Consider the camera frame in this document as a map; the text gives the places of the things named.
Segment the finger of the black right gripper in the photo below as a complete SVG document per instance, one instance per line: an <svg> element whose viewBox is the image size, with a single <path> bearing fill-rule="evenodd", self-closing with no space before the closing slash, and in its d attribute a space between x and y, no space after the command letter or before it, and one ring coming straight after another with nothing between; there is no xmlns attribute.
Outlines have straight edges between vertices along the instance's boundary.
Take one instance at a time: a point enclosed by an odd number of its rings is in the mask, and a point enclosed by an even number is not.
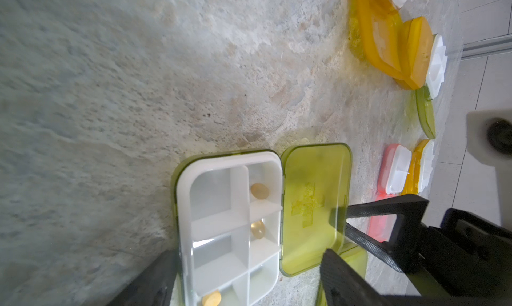
<svg viewBox="0 0 512 306"><path fill-rule="evenodd" d="M416 194L400 195L347 208L346 218L370 218L395 215L389 241L379 242L353 227L345 226L345 236L382 262L415 262L422 233L422 219L429 201Z"/></svg>
<svg viewBox="0 0 512 306"><path fill-rule="evenodd" d="M392 269L400 273L408 272L408 259L396 246L389 242L378 242L349 223L345 225L345 236Z"/></svg>

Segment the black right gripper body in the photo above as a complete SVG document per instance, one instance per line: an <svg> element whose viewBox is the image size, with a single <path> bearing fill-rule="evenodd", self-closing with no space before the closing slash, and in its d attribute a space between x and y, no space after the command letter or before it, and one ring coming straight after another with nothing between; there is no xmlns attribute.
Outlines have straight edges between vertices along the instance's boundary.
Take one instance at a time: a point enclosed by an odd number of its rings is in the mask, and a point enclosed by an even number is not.
<svg viewBox="0 0 512 306"><path fill-rule="evenodd" d="M422 224L417 210L399 217L407 239L400 269L420 294L511 297L511 231L457 209L439 227Z"/></svg>

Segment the small yellow pillbox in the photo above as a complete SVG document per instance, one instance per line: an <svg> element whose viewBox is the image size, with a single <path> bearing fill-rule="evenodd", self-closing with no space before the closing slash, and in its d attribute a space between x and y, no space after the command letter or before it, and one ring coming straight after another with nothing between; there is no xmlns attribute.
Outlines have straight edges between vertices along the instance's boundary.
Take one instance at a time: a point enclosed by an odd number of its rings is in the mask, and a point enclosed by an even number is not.
<svg viewBox="0 0 512 306"><path fill-rule="evenodd" d="M433 32L424 16L413 18L401 26L398 44L403 79L396 79L396 82L404 90L418 90L424 86L433 39Z"/></svg>

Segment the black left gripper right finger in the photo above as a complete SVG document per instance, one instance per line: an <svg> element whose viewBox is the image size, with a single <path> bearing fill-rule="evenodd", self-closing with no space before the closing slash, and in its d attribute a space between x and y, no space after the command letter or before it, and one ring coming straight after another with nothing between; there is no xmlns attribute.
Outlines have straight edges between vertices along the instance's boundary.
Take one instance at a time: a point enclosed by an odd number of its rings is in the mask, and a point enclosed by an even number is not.
<svg viewBox="0 0 512 306"><path fill-rule="evenodd" d="M328 305L511 305L511 299L381 295L340 256L328 249L320 265Z"/></svg>

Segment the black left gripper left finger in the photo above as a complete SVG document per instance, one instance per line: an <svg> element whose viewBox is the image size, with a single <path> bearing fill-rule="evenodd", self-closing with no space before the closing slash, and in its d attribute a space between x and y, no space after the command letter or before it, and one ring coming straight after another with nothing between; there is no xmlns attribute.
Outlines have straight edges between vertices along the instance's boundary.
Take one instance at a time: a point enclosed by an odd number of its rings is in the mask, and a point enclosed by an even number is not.
<svg viewBox="0 0 512 306"><path fill-rule="evenodd" d="M178 250L166 250L107 305L170 305L178 274Z"/></svg>

